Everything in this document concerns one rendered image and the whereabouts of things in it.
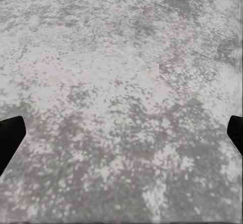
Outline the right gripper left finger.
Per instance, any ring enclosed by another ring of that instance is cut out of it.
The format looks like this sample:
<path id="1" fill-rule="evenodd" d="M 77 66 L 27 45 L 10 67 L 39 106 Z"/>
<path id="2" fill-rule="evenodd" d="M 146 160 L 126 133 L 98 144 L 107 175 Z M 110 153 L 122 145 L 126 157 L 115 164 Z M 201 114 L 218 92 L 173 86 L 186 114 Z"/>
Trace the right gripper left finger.
<path id="1" fill-rule="evenodd" d="M 0 177 L 26 135 L 22 116 L 0 121 Z"/>

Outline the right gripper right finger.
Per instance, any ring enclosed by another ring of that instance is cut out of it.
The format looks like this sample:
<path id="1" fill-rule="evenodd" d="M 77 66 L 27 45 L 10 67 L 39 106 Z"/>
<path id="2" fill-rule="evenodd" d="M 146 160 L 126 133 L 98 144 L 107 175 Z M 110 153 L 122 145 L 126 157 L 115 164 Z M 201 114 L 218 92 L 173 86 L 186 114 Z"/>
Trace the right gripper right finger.
<path id="1" fill-rule="evenodd" d="M 227 134 L 243 156 L 243 118 L 232 115 L 228 123 Z"/>

